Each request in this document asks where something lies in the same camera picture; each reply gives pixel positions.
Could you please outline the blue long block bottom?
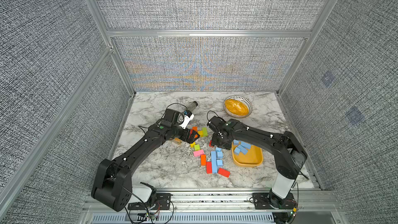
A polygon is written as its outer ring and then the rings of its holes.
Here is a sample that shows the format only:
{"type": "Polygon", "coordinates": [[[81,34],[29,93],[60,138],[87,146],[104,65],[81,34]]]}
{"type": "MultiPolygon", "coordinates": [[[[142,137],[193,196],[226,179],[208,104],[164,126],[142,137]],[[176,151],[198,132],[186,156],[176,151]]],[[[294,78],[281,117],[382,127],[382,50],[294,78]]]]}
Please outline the blue long block bottom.
{"type": "Polygon", "coordinates": [[[217,152],[216,151],[211,151],[211,170],[212,174],[216,174],[218,171],[218,166],[217,166],[217,152]]]}

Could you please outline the blue long block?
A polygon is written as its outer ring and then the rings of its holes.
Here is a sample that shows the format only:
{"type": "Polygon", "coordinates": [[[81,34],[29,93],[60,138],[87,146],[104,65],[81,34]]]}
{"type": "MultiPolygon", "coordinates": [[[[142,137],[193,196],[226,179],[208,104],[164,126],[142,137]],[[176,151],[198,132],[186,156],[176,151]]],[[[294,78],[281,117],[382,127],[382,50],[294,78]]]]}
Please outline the blue long block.
{"type": "Polygon", "coordinates": [[[217,152],[216,151],[211,151],[211,170],[212,174],[216,174],[218,171],[218,166],[217,166],[217,152]]]}
{"type": "Polygon", "coordinates": [[[249,144],[249,143],[246,143],[246,142],[241,141],[241,142],[240,142],[240,145],[241,145],[242,147],[246,148],[247,150],[250,150],[250,149],[251,149],[251,144],[249,144]]]}

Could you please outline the yellow plastic tray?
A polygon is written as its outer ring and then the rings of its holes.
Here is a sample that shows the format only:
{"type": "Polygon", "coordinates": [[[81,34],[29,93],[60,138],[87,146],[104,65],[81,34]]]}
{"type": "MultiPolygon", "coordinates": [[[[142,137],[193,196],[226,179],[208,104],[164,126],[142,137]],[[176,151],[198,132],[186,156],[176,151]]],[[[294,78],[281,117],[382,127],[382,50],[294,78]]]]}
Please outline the yellow plastic tray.
{"type": "Polygon", "coordinates": [[[233,162],[238,167],[246,167],[246,168],[254,168],[258,167],[263,162],[263,153],[262,149],[251,145],[251,149],[247,150],[246,148],[240,145],[234,146],[232,142],[232,157],[233,162]]]}

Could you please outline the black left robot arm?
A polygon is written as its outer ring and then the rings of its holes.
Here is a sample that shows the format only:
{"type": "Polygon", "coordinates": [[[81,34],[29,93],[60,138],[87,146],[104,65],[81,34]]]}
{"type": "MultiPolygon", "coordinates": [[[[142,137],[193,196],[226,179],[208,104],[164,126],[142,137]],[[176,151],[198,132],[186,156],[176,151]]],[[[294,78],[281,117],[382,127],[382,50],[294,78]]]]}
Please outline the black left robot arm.
{"type": "Polygon", "coordinates": [[[104,159],[98,165],[91,197],[116,212],[121,211],[132,196],[132,175],[153,151],[175,138],[192,144],[199,137],[194,129],[151,125],[130,149],[113,160],[104,159]]]}

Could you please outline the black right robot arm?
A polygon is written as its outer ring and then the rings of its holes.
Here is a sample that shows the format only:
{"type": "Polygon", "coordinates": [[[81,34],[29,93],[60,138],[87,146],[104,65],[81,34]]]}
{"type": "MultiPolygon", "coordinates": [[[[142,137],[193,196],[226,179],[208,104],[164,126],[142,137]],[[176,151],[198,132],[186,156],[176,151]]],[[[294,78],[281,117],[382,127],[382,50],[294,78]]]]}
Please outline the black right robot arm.
{"type": "Polygon", "coordinates": [[[271,133],[250,127],[235,119],[226,121],[217,116],[213,116],[207,126],[214,132],[211,138],[214,146],[231,149],[233,141],[237,140],[271,153],[278,174],[266,202],[275,209],[292,207],[295,201],[289,197],[289,193],[308,158],[293,133],[289,131],[283,134],[271,133]]]}

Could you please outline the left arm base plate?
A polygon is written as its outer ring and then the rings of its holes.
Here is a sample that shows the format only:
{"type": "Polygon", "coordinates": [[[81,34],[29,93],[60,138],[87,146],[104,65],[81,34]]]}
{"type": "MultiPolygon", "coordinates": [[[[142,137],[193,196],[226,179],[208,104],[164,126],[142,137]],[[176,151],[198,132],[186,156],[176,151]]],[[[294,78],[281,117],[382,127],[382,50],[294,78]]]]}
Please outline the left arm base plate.
{"type": "Polygon", "coordinates": [[[149,200],[145,203],[146,207],[141,202],[132,202],[132,200],[136,200],[134,197],[127,204],[127,209],[132,211],[137,210],[146,210],[148,208],[150,211],[155,210],[169,210],[171,206],[171,194],[156,194],[156,198],[149,198],[149,200]]]}

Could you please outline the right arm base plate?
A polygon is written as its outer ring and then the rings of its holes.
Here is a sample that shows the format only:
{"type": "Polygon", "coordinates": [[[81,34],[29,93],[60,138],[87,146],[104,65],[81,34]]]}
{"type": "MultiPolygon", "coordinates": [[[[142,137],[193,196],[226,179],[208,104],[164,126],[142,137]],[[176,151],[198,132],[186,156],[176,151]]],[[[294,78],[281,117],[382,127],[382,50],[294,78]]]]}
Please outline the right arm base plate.
{"type": "Polygon", "coordinates": [[[298,203],[292,193],[288,193],[286,198],[281,199],[275,194],[268,196],[268,192],[260,192],[252,194],[252,201],[255,209],[294,209],[298,203]]]}

